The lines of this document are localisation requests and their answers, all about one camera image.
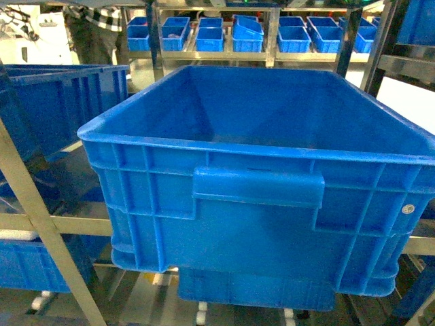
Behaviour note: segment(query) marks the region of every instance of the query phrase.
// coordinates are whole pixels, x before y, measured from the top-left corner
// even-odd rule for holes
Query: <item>floor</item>
[[[15,63],[15,42],[8,37],[0,38],[0,54],[3,63]],[[167,62],[165,73],[188,62]],[[133,91],[141,90],[154,82],[150,60],[132,62]],[[323,69],[333,70],[331,64],[286,64],[286,69]],[[354,85],[361,84],[364,65],[351,65],[346,76]],[[378,100],[435,134],[435,93],[385,78]],[[0,314],[22,314],[31,305],[38,292],[0,289]],[[157,287],[152,285],[143,274],[138,278],[130,295],[125,293],[126,309],[119,321],[161,326],[191,326],[197,311],[197,303],[186,302],[177,297],[176,285]],[[348,311],[349,302],[342,296],[337,297],[338,309],[333,313],[315,313],[308,321],[297,325],[354,325],[354,316]],[[46,316],[61,316],[75,319],[84,318],[80,307],[71,294],[59,294],[47,309]],[[209,307],[208,325],[285,325],[283,311],[268,308],[250,308],[212,304]],[[373,326],[372,321],[365,325]]]

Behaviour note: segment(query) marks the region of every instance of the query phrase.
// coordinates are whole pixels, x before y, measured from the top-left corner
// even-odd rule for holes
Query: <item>blue bin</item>
[[[344,17],[340,17],[338,19],[338,25],[342,28],[342,29],[346,29],[347,28],[347,19]],[[377,28],[377,25],[372,24],[371,22],[369,22],[367,19],[365,18],[361,18],[361,22],[360,22],[360,28],[361,27],[374,27]]]
[[[238,39],[232,38],[232,50],[234,52],[261,52],[263,46],[263,36],[251,35],[250,37]]]
[[[236,20],[236,24],[234,24],[232,34],[237,39],[251,39],[252,37],[263,37],[264,32],[259,22],[245,17],[239,17]]]
[[[258,17],[257,16],[246,16],[246,15],[232,15],[232,19],[234,20],[234,22],[239,19],[240,17],[246,18],[246,19],[250,19],[250,20],[255,20],[256,22],[258,22]]]
[[[322,310],[334,292],[387,295],[435,198],[435,136],[327,71],[184,67],[78,134],[114,263],[224,273],[206,301],[228,287]],[[263,279],[302,294],[252,298]]]
[[[223,26],[224,20],[222,18],[201,18],[199,20],[198,28],[221,29]]]
[[[381,17],[374,17],[372,20],[372,24],[374,24],[376,27],[378,27],[381,23]]]
[[[370,53],[376,32],[375,27],[360,27],[356,35],[355,50],[359,53]]]
[[[311,35],[315,47],[321,53],[337,53],[342,37],[340,27],[316,27]]]
[[[65,235],[63,240],[88,282],[92,262],[80,236]],[[0,240],[0,287],[68,293],[68,285],[40,239],[33,241]]]
[[[44,155],[78,141],[77,129],[127,98],[127,66],[5,65],[29,123],[15,111],[0,116],[24,160],[34,152],[29,136],[20,132],[30,124]]]
[[[337,27],[337,23],[331,17],[307,17],[308,34],[313,37],[314,27]]]
[[[304,20],[299,16],[279,17],[279,26],[303,26],[305,27]]]
[[[183,41],[186,41],[190,34],[190,17],[169,17],[164,22],[163,27],[185,27],[182,36]]]
[[[222,29],[199,29],[196,36],[196,50],[210,52],[224,51],[224,31]]]
[[[282,26],[278,31],[279,51],[308,52],[311,39],[304,27]]]
[[[398,43],[435,46],[435,1],[411,0]]]
[[[129,26],[127,27],[128,49],[130,51],[149,51],[150,34],[148,26]]]
[[[186,40],[185,27],[162,27],[162,40],[164,51],[182,51]]]
[[[133,17],[132,20],[130,20],[127,23],[127,26],[142,26],[147,24],[147,18],[144,16],[137,16]]]

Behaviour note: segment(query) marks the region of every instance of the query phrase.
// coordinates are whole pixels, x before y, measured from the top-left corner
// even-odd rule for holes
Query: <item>metal shelving rack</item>
[[[337,72],[345,75],[347,66],[350,62],[367,62],[368,54],[356,53],[353,51],[353,44],[356,32],[360,24],[362,12],[372,7],[382,4],[382,1],[365,1],[355,4],[339,3],[338,1],[321,1],[316,3],[310,0],[290,0],[283,7],[214,7],[206,0],[157,0],[153,3],[153,10],[148,11],[148,15],[155,17],[158,39],[155,38],[155,45],[158,43],[156,63],[154,70],[162,67],[161,60],[227,60],[227,61],[253,61],[265,62],[265,66],[270,68],[275,66],[275,62],[335,62]],[[231,32],[226,35],[225,50],[223,52],[199,52],[196,51],[196,31],[191,34],[186,41],[184,49],[180,52],[160,51],[162,48],[161,26],[164,20],[171,16],[174,11],[216,11],[216,12],[264,12],[264,44],[262,52],[233,52]],[[342,12],[349,19],[349,26],[344,36],[342,50],[339,54],[318,53],[312,49],[308,53],[281,53],[277,47],[277,34],[279,26],[279,16],[282,12]],[[135,52],[131,58],[149,58],[149,52]]]
[[[159,36],[158,36],[158,10],[174,10],[178,8],[185,9],[186,7],[181,5],[179,7],[171,6],[162,7],[157,6],[153,1],[149,0],[147,2],[147,16],[149,19],[149,28],[151,35],[152,51],[149,56],[153,59],[154,74],[156,79],[162,77],[162,56],[159,48]],[[137,1],[129,1],[128,3],[119,3],[119,1],[87,1],[87,5],[113,5],[113,4],[133,4],[138,5]],[[383,17],[383,23],[381,25],[381,33],[378,35],[377,43],[378,48],[376,52],[370,55],[369,63],[371,64],[364,78],[364,88],[371,94],[376,94],[379,89],[382,77],[385,75],[385,71],[388,70],[389,73],[395,73],[396,78],[404,80],[404,78],[413,78],[413,83],[421,85],[424,87],[433,89],[433,84],[435,81],[435,69],[433,62],[433,49],[425,48],[422,53],[418,52],[419,47],[406,46],[409,49],[409,55],[405,57],[402,55],[398,58],[398,49],[402,46],[391,46],[391,42],[397,35],[399,27],[394,26],[393,19],[398,16],[403,17],[406,11],[406,5],[408,0],[401,0],[395,3],[387,3],[385,15]],[[201,10],[204,7],[189,7],[191,10]],[[308,10],[305,7],[286,7],[285,10]],[[268,24],[267,33],[269,35],[276,35],[277,30],[277,18],[279,17],[279,8],[265,8],[264,11],[268,12],[269,19],[273,19],[275,22],[270,22]],[[322,6],[318,10],[330,11],[331,7]],[[347,64],[349,64],[351,50],[353,48],[353,41],[355,38],[355,33],[359,25],[362,8],[341,8],[341,10],[346,10],[349,20],[349,29],[345,38],[344,50],[340,55],[337,56],[336,62],[338,64],[337,70],[341,74],[345,74],[347,70]],[[274,49],[276,44],[276,37],[269,37],[267,41],[267,48]],[[420,58],[415,58],[417,56],[416,52],[421,55]],[[428,55],[432,53],[432,63],[426,60]],[[272,62],[275,58],[268,57],[268,54],[261,60],[265,60],[267,63],[269,60]],[[408,66],[406,62],[411,61],[411,66]],[[415,67],[416,64],[420,64],[424,61],[423,67],[429,67],[432,70],[425,70],[424,73],[417,71],[420,75],[415,75],[415,72],[409,71],[407,67]],[[0,75],[5,74],[3,64],[0,61]],[[13,91],[12,83],[10,83],[7,89],[10,92],[11,98],[16,98],[16,94]],[[87,284],[84,282],[79,271],[77,270],[62,238],[61,234],[89,234],[97,236],[110,236],[112,233],[111,225],[107,216],[107,211],[104,204],[101,203],[77,203],[73,214],[69,215],[51,215],[49,214],[46,205],[42,197],[40,196],[37,188],[32,180],[31,174],[29,173],[25,163],[19,156],[15,145],[13,144],[8,131],[6,130],[3,122],[0,120],[0,169],[5,175],[8,183],[11,185],[18,201],[23,207],[25,214],[10,214],[2,213],[0,214],[0,229],[5,230],[26,230],[26,231],[37,231],[41,237],[43,243],[46,245],[49,253],[51,254],[53,260],[61,271],[62,275],[65,277],[67,284],[69,285],[72,294],[74,295],[77,303],[83,310],[86,318],[89,320],[91,326],[104,326],[106,325],[105,319],[111,313],[111,309],[114,304],[108,303],[110,298],[116,294],[116,287],[111,285],[110,289],[103,289],[102,292],[105,295],[101,295],[101,291],[94,291],[92,288],[89,289]],[[423,255],[435,255],[435,223],[433,221],[420,221],[414,234],[408,242],[404,252],[423,254]],[[114,274],[116,274],[117,284],[123,276],[126,275],[125,271],[114,269]],[[129,274],[129,278],[132,284],[134,284],[137,279],[138,273],[132,272]],[[119,291],[130,291],[131,289],[123,289]],[[425,310],[427,306],[421,308],[421,312]],[[418,325],[415,323],[415,317],[410,322],[409,325]]]

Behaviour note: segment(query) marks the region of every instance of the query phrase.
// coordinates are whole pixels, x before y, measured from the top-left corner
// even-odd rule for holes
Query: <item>crate bottom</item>
[[[306,280],[179,269],[178,296],[183,300],[329,311],[335,293],[328,283]]]

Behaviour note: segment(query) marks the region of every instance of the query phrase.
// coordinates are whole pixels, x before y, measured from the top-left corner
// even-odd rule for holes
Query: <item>small blue bin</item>
[[[321,53],[338,53],[343,32],[340,27],[315,27],[311,39]]]
[[[303,26],[305,27],[304,20],[299,16],[279,17],[279,26]]]
[[[127,27],[127,37],[128,37],[128,49],[130,51],[149,51],[149,32],[148,26],[128,26]]]
[[[381,23],[381,17],[374,17],[373,18],[372,24],[374,24],[376,27],[378,27],[380,23]]]
[[[259,22],[245,17],[239,17],[236,20],[232,34],[237,39],[251,39],[251,37],[257,38],[263,37],[263,28]]]
[[[169,17],[164,22],[163,27],[185,27],[186,30],[182,36],[183,41],[186,41],[190,34],[190,17]]]
[[[251,35],[246,38],[238,39],[232,37],[232,50],[234,52],[261,52],[263,46],[263,36]]]
[[[356,35],[355,50],[359,53],[370,53],[376,32],[375,27],[360,27]]]
[[[344,17],[340,17],[338,19],[338,25],[342,28],[342,29],[346,29],[347,28],[347,19]],[[361,27],[374,27],[377,28],[377,25],[372,24],[371,22],[369,22],[367,19],[365,18],[361,18],[360,21],[360,28]]]
[[[278,37],[281,52],[302,53],[310,49],[311,39],[304,27],[281,26]]]
[[[243,18],[246,18],[246,19],[250,19],[250,20],[255,20],[256,22],[258,22],[258,17],[257,16],[232,15],[232,19],[234,21],[236,21],[240,17],[243,17]]]
[[[196,50],[209,52],[224,51],[224,31],[222,29],[199,29],[196,36]]]
[[[186,27],[163,26],[162,40],[164,51],[182,51],[186,40]]]
[[[314,27],[337,27],[335,20],[331,17],[307,17],[307,30],[308,34],[313,37]]]
[[[221,29],[223,26],[224,20],[222,18],[201,18],[199,20],[198,28]]]
[[[133,17],[133,19],[127,23],[127,26],[142,26],[146,24],[147,24],[147,18],[144,16],[138,16],[138,17]]]

